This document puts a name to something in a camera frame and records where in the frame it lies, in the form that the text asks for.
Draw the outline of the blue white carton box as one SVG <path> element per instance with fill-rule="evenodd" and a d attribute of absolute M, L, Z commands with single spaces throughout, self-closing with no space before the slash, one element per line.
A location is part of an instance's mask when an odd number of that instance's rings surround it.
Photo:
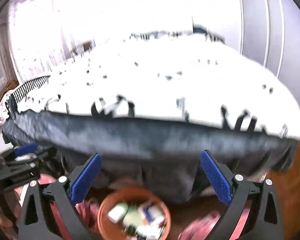
<path fill-rule="evenodd" d="M 138 207 L 138 212 L 145 225 L 163 226 L 166 221 L 163 210 L 154 202 L 147 201 Z"/>

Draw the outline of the grey panelled wardrobe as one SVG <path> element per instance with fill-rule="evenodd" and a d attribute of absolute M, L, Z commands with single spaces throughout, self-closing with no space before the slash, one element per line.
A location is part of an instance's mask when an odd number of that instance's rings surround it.
<path fill-rule="evenodd" d="M 244 56 L 269 69 L 300 106 L 300 10 L 293 0 L 240 0 Z"/>

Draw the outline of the green white pump bottle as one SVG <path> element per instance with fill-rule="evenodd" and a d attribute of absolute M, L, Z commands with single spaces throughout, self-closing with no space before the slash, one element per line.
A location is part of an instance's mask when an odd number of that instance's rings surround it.
<path fill-rule="evenodd" d="M 122 224 L 124 227 L 134 226 L 135 228 L 139 226 L 147 225 L 145 215 L 139 210 L 136 205 L 130 205 L 128 211 L 123 218 Z"/>

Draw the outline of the orange trash bin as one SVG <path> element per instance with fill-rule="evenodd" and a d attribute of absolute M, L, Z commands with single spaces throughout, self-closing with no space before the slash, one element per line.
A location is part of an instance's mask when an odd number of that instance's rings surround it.
<path fill-rule="evenodd" d="M 166 204 L 146 189 L 126 188 L 106 196 L 97 224 L 103 239 L 167 239 L 171 215 Z"/>

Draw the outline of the white black logo blanket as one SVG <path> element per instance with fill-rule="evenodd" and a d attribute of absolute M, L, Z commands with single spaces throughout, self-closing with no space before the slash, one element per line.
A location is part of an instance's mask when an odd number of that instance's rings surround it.
<path fill-rule="evenodd" d="M 264 66 L 205 34 L 132 35 L 14 91 L 20 111 L 104 114 L 300 139 L 300 107 Z"/>

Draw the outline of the pink window curtain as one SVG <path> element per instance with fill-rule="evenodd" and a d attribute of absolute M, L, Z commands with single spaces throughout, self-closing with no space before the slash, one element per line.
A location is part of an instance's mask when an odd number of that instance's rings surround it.
<path fill-rule="evenodd" d="M 9 5 L 6 4 L 0 12 L 0 101 L 9 87 L 19 85 L 18 74 L 14 69 L 8 18 Z"/>

